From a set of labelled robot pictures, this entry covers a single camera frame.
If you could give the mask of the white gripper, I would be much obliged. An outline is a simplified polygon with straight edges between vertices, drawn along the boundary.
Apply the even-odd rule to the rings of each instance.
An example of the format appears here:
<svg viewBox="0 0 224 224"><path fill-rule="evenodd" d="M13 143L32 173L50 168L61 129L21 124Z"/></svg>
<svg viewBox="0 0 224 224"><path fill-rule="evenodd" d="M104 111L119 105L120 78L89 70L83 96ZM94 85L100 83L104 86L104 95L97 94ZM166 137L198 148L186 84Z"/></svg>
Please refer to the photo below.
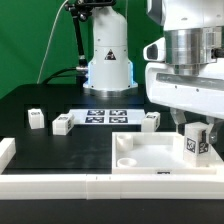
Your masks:
<svg viewBox="0 0 224 224"><path fill-rule="evenodd" d="M202 65L196 76L177 75L174 67L165 63L164 37L146 46L143 57L147 61L145 84L149 100L171 108L177 133L186 123L184 111L207 116L207 141L215 144L224 119L224 58Z"/></svg>

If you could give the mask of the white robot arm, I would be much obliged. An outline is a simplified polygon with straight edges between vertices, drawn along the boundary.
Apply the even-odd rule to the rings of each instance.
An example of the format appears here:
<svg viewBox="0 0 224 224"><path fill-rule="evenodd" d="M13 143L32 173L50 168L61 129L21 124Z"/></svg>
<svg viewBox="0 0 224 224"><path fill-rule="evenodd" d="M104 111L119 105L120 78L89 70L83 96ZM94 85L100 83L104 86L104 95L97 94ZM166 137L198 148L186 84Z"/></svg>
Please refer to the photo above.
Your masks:
<svg viewBox="0 0 224 224"><path fill-rule="evenodd" d="M202 114L208 139L224 124L224 0L131 0L131 26L111 7L93 9L93 58L84 89L108 95L145 84L149 100Z"/></svg>

